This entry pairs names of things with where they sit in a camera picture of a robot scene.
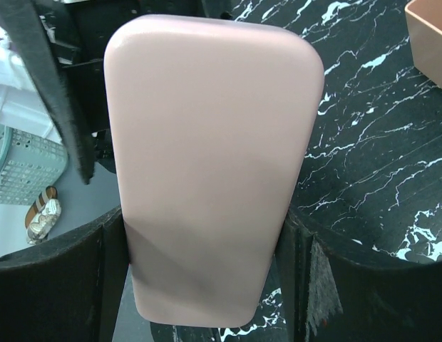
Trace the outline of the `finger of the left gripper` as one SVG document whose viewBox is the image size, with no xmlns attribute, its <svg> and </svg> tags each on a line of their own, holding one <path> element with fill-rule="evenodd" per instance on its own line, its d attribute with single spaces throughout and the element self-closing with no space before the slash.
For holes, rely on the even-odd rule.
<svg viewBox="0 0 442 342">
<path fill-rule="evenodd" d="M 14 43 L 85 184 L 94 174 L 91 130 L 32 1 L 0 1 L 0 23 Z"/>
</svg>

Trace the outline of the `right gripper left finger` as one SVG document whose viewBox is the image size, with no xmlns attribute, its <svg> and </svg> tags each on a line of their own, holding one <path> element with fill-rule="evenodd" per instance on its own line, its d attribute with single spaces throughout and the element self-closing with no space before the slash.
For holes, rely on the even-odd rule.
<svg viewBox="0 0 442 342">
<path fill-rule="evenodd" d="M 0 258 L 0 341 L 111 341 L 129 257 L 120 207 Z"/>
</svg>

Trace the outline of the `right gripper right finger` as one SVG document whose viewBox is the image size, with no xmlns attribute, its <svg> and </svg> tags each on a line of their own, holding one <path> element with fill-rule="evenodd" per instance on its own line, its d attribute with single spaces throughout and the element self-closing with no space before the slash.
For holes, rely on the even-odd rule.
<svg viewBox="0 0 442 342">
<path fill-rule="evenodd" d="M 276 262 L 290 341 L 442 341 L 442 261 L 376 252 L 290 209 Z"/>
</svg>

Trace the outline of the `pink glasses case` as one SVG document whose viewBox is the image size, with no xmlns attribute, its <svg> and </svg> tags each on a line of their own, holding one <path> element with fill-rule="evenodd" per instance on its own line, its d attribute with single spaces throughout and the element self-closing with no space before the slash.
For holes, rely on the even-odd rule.
<svg viewBox="0 0 442 342">
<path fill-rule="evenodd" d="M 112 35 L 103 68 L 138 313 L 245 325 L 317 116 L 319 54 L 276 26 L 154 14 Z"/>
</svg>

